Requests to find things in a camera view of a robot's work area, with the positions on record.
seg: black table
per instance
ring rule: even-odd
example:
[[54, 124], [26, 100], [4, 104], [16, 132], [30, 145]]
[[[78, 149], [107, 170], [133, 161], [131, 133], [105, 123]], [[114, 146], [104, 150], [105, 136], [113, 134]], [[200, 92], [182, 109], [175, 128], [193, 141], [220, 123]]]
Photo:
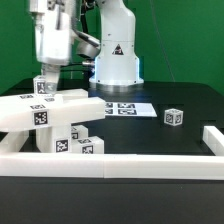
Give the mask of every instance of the black table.
[[[7, 94], [32, 92], [23, 80]], [[84, 88], [61, 80], [59, 89]], [[204, 155], [203, 127], [224, 129], [224, 97], [209, 86], [146, 82], [142, 90], [109, 93], [88, 89], [107, 102], [152, 103], [157, 118], [107, 117], [85, 122], [105, 140], [105, 153]], [[164, 110], [184, 111], [183, 125], [163, 122]], [[37, 151], [31, 136], [23, 151]], [[0, 177], [0, 223], [223, 223], [224, 183], [197, 180]]]

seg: paper sheet with markers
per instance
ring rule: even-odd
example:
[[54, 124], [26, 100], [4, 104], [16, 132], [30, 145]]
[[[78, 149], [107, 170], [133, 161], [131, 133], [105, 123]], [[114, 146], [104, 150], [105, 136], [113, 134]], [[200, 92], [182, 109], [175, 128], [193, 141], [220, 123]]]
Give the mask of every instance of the paper sheet with markers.
[[157, 117], [151, 103], [106, 102], [106, 116]]

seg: white cube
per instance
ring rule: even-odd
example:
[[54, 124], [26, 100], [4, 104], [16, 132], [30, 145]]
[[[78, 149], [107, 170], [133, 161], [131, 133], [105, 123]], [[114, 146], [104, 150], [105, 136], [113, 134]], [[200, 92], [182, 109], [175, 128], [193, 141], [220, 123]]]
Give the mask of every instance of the white cube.
[[89, 132], [88, 128], [83, 125], [71, 125], [71, 140], [75, 141], [77, 139], [88, 138]]
[[96, 136], [72, 141], [72, 153], [104, 154], [104, 141]]
[[38, 75], [33, 79], [33, 87], [34, 93], [38, 96], [52, 96], [45, 91], [45, 77], [43, 75]]
[[183, 123], [183, 111], [177, 109], [165, 110], [164, 123], [177, 126]]

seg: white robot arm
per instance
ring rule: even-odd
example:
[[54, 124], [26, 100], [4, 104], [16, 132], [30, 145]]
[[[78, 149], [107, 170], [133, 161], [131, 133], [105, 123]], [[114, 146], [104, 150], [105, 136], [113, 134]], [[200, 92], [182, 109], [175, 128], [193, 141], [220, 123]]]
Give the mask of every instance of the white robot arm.
[[30, 0], [35, 15], [37, 60], [43, 64], [46, 92], [55, 93], [60, 66], [68, 65], [74, 39], [80, 41], [77, 54], [95, 58], [92, 87], [126, 91], [143, 83], [139, 78], [139, 59], [134, 53], [135, 16], [123, 0], [85, 0], [97, 5], [101, 13], [100, 42], [76, 30], [82, 0]]
[[102, 40], [91, 86], [122, 92], [143, 84], [134, 52], [134, 14], [123, 0], [96, 0], [96, 3], [101, 14]]
[[80, 1], [30, 0], [30, 12], [35, 18], [36, 56], [42, 63], [47, 93], [55, 93], [60, 66], [70, 61], [76, 9]]

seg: warning label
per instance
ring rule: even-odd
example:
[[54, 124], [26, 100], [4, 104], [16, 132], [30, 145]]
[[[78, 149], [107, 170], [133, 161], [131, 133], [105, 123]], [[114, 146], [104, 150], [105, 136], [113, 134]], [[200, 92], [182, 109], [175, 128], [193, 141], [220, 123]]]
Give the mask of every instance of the warning label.
[[123, 53], [123, 51], [121, 49], [120, 44], [117, 45], [117, 47], [115, 48], [113, 54], [115, 54], [115, 55], [124, 55], [124, 53]]

